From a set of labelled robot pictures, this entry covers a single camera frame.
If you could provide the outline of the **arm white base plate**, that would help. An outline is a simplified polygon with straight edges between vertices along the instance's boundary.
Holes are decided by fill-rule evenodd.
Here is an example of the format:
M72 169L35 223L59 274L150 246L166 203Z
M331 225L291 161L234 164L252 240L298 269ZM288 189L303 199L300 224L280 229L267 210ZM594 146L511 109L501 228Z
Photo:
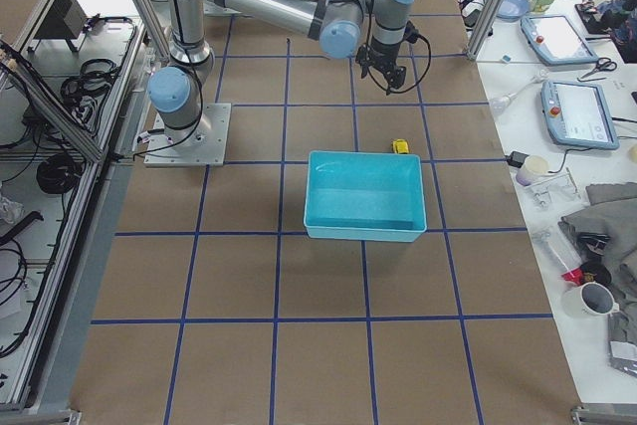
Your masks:
M206 104L194 132L190 129L168 129L153 135L148 144L151 150L143 162L149 167L222 166L232 106L229 103Z

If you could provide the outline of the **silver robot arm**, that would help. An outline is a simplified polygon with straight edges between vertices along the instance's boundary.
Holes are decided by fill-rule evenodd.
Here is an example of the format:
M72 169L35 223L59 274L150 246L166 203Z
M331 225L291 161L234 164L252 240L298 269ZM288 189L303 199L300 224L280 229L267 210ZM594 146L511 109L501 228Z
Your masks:
M204 2L303 34L332 59L354 58L364 77L382 75L380 88L389 95L408 90L397 57L403 43L417 40L409 20L414 0L171 0L170 65L149 85L168 141L161 151L182 155L217 138L202 94L213 65Z

